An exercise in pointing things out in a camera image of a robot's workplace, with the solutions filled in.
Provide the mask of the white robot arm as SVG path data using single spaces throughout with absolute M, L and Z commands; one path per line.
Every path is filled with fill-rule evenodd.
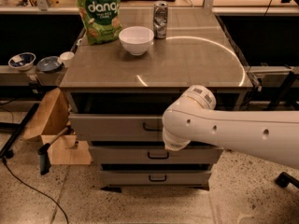
M 299 168 L 298 111 L 219 111 L 215 106 L 209 89 L 189 87 L 164 111 L 164 146 L 179 151 L 201 142 Z

